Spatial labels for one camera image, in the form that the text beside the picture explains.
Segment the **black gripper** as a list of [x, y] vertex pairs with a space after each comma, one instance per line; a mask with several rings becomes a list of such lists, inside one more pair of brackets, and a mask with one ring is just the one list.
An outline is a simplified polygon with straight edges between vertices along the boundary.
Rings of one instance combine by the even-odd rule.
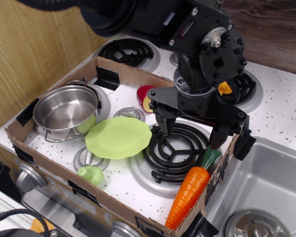
[[156, 121], [165, 135], [170, 135], [177, 118], [201, 123], [213, 128], [212, 150], [219, 149], [230, 134], [238, 134], [248, 115], [235, 105], [221, 103], [216, 93], [188, 96], [175, 87], [150, 89], [147, 93]]

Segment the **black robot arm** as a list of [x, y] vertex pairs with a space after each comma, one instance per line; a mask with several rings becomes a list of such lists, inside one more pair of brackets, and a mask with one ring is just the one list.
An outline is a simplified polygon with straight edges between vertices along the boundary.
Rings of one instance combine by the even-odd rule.
[[45, 11], [76, 6], [98, 35], [131, 35], [178, 55], [174, 86], [148, 93], [151, 107], [164, 134], [177, 118], [212, 127], [210, 143], [219, 148], [233, 134], [238, 146], [252, 141], [248, 116], [222, 102], [217, 89], [244, 74], [244, 43], [220, 0], [26, 0]]

